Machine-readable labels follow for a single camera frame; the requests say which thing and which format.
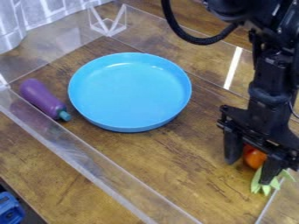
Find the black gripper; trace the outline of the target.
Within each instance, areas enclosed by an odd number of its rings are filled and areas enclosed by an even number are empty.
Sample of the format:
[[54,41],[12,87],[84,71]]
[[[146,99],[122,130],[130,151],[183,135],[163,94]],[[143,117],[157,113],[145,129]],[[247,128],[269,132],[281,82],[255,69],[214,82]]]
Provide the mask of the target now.
[[297,93],[250,85],[247,108],[219,107],[226,162],[233,165],[239,160],[246,144],[265,152],[262,185],[269,185],[283,169],[299,171],[299,136],[289,127]]

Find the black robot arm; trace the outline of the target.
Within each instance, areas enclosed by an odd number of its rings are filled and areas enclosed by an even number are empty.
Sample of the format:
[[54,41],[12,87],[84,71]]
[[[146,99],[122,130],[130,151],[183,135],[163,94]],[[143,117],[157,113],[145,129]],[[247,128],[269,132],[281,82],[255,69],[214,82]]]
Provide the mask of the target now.
[[230,164],[247,144],[267,154],[259,179],[267,185],[282,170],[299,170],[299,136],[289,128],[299,92],[299,0],[203,1],[219,19],[250,27],[255,75],[249,105],[223,105],[218,125]]

